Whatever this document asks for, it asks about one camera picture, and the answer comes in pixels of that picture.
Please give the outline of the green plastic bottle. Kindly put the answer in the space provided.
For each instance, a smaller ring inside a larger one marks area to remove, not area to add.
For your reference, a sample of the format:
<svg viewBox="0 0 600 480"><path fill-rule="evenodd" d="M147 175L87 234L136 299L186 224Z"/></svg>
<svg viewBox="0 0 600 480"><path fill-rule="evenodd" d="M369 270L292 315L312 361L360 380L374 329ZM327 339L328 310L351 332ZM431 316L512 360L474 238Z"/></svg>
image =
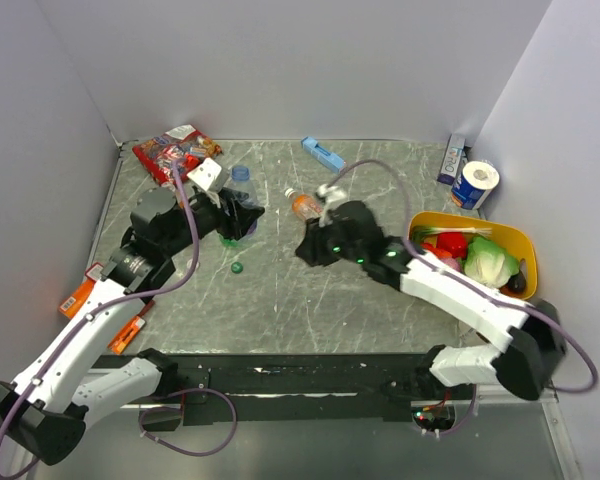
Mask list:
<svg viewBox="0 0 600 480"><path fill-rule="evenodd" d="M253 243L254 234L250 233L240 239L230 239L219 235L219 241L225 248L245 249Z"/></svg>

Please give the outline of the clear blue water bottle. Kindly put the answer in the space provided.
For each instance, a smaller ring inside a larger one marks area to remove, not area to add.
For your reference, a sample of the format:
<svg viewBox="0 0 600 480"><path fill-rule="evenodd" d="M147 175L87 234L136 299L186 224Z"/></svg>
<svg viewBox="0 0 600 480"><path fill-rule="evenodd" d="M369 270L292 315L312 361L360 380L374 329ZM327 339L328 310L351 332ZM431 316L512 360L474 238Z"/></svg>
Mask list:
<svg viewBox="0 0 600 480"><path fill-rule="evenodd" d="M244 165L236 165L236 166L232 167L231 171L230 171L230 178L225 183L223 190L232 190L235 192L239 192L240 194L242 194L241 198L242 198L242 200L244 200L244 203L253 205L253 206L260 206L260 203L257 198L256 189L251 180L250 175L251 174L250 174L249 168ZM223 202L224 202L223 203L224 211L225 211L225 213L228 214L229 213L228 203L226 201L223 201ZM247 234L254 233L257 228L257 225L258 225L258 220L254 221L250 225L250 227L247 231Z"/></svg>

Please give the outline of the green bottle cap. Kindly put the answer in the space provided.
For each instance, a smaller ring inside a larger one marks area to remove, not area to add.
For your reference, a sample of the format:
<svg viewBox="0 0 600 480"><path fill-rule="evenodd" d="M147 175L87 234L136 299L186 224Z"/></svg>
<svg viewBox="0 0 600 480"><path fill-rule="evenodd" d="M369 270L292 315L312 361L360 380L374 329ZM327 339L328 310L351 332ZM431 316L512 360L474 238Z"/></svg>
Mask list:
<svg viewBox="0 0 600 480"><path fill-rule="evenodd" d="M240 274L240 273L243 272L243 270L244 270L244 266L243 266L243 264L241 262L233 262L231 264L231 271L234 274Z"/></svg>

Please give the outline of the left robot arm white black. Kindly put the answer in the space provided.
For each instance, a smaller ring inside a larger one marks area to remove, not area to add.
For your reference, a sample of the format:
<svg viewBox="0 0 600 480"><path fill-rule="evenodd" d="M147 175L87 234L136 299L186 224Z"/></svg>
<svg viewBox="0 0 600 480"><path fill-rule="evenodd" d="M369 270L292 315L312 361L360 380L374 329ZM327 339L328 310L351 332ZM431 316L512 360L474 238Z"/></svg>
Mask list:
<svg viewBox="0 0 600 480"><path fill-rule="evenodd" d="M171 399L178 366L147 349L122 367L84 382L114 336L153 298L170 290L173 257L211 232L232 240L264 214L244 192L197 193L179 203L167 188L144 192L121 246L109 258L81 308L52 344L10 382L0 381L0 431L47 465L63 461L87 429L143 397Z"/></svg>

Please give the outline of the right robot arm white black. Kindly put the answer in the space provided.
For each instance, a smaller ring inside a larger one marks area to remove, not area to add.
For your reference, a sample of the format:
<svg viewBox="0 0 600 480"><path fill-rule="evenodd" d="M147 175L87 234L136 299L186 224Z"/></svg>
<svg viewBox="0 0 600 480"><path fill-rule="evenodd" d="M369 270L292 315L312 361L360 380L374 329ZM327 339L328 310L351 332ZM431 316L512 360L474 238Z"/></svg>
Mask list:
<svg viewBox="0 0 600 480"><path fill-rule="evenodd" d="M361 201L305 223L297 256L309 266L356 263L372 280L424 300L485 338L474 347L432 347L416 368L419 391L436 399L452 387L498 384L527 401L540 398L566 354L557 309L502 296L446 266L433 253L384 233Z"/></svg>

